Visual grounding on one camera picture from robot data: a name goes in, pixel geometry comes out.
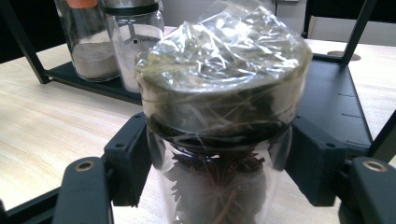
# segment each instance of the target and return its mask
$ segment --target plastic wrap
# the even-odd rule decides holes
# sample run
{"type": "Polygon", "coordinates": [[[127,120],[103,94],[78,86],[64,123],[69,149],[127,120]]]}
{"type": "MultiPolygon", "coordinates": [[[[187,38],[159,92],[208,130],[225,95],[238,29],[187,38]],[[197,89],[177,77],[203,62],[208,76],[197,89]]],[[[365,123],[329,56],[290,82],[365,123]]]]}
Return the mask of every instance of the plastic wrap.
{"type": "Polygon", "coordinates": [[[241,150],[290,126],[312,53],[260,2],[234,0],[139,57],[152,131],[194,151],[241,150]]]}

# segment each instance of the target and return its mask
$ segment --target white powder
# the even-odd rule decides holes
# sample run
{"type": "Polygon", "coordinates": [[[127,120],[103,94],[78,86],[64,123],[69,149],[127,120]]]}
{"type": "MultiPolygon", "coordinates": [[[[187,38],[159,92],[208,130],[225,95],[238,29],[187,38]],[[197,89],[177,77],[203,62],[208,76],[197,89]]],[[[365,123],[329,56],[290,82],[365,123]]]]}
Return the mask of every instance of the white powder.
{"type": "Polygon", "coordinates": [[[123,49],[120,49],[122,50],[121,57],[119,57],[121,78],[124,88],[127,91],[140,92],[139,85],[134,79],[134,66],[136,65],[135,56],[148,48],[149,46],[147,44],[134,44],[132,41],[123,46],[123,49]]]}
{"type": "Polygon", "coordinates": [[[110,79],[119,73],[111,43],[85,43],[75,45],[73,63],[84,79],[110,79]]]}

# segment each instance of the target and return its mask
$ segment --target black metal frame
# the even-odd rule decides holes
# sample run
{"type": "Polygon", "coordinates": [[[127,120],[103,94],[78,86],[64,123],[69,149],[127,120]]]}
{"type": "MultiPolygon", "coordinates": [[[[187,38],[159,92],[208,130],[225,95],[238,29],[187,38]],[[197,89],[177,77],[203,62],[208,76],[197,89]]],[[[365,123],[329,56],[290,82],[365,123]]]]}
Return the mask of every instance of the black metal frame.
{"type": "Polygon", "coordinates": [[[119,77],[108,82],[88,82],[78,77],[73,68],[73,64],[71,63],[66,63],[51,70],[46,70],[38,59],[31,41],[21,27],[21,23],[15,15],[15,12],[8,0],[0,1],[0,14],[6,21],[9,30],[14,35],[23,55],[28,60],[41,84],[47,84],[52,80],[58,81],[85,91],[91,91],[122,101],[141,105],[140,94],[125,90],[119,77]]]}
{"type": "MultiPolygon", "coordinates": [[[[304,28],[302,33],[303,38],[308,38],[309,23],[311,22],[311,18],[312,18],[312,3],[314,1],[315,0],[306,1],[304,28]]],[[[359,17],[356,20],[352,34],[346,44],[346,48],[344,50],[343,56],[337,57],[337,56],[331,56],[325,54],[316,54],[314,56],[314,60],[330,62],[330,63],[349,64],[350,60],[352,59],[353,53],[355,52],[355,49],[359,44],[359,40],[361,39],[361,35],[363,34],[364,28],[366,27],[366,24],[370,20],[370,16],[373,13],[376,1],[377,0],[364,1],[363,7],[361,8],[361,13],[359,14],[359,17]]]]}
{"type": "Polygon", "coordinates": [[[396,136],[396,110],[369,147],[368,156],[390,162],[396,155],[396,139],[394,136],[396,136]]]}

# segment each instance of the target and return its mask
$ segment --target wooden surface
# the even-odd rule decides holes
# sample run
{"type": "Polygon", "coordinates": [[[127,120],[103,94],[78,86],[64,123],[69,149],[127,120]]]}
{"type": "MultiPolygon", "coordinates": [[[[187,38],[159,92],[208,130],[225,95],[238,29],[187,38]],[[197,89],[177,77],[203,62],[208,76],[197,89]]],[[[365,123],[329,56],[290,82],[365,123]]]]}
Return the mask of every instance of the wooden surface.
{"type": "MultiPolygon", "coordinates": [[[[308,41],[315,52],[343,44],[308,41]]],[[[396,108],[396,48],[359,45],[350,64],[376,137],[396,108]]],[[[49,69],[70,61],[66,45],[39,53],[49,69]]],[[[101,156],[105,144],[142,107],[57,82],[38,83],[24,58],[0,64],[0,199],[6,209],[60,186],[72,161],[101,156]]],[[[339,223],[335,207],[311,206],[284,172],[267,223],[339,223]]],[[[139,208],[114,208],[116,223],[165,223],[152,169],[139,208]]]]}

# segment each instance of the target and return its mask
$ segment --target glass jar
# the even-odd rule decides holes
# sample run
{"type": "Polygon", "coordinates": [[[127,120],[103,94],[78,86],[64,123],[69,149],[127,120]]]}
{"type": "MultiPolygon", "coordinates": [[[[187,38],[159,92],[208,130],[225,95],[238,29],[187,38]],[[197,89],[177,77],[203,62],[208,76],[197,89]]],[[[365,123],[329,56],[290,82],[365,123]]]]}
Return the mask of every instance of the glass jar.
{"type": "Polygon", "coordinates": [[[134,79],[136,56],[163,38],[163,15],[155,0],[105,0],[108,32],[116,52],[120,76],[125,90],[139,93],[134,79]]]}
{"type": "Polygon", "coordinates": [[[238,150],[151,147],[168,223],[265,223],[290,150],[291,128],[238,150]]]}
{"type": "Polygon", "coordinates": [[[55,0],[76,73],[91,82],[119,75],[119,68],[98,0],[55,0]]]}

